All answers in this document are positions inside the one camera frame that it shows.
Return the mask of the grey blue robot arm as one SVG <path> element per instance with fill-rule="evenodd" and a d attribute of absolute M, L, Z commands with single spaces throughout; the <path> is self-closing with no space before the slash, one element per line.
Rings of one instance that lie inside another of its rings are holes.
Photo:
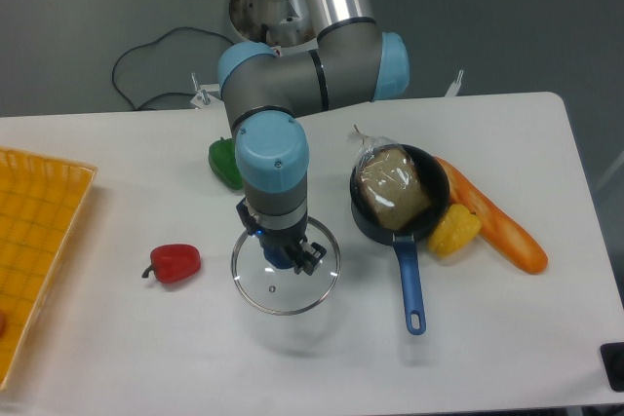
<path fill-rule="evenodd" d="M 400 95 L 410 63 L 369 0 L 305 4 L 313 49 L 280 55 L 264 42 L 241 42 L 221 56 L 217 74 L 245 194 L 241 221 L 273 266 L 312 274 L 326 251 L 305 235 L 309 147 L 298 120 Z"/>

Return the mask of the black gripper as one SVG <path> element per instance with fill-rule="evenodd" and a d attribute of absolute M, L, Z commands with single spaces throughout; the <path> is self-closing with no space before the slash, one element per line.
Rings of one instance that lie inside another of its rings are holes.
<path fill-rule="evenodd" d="M 255 210 L 243 199 L 236 206 L 239 218 L 248 236 L 260 239 L 262 248 L 294 250 L 293 270 L 296 274 L 313 275 L 326 255 L 326 249 L 318 243 L 308 243 L 307 200 L 295 209 L 284 214 L 270 215 Z"/>

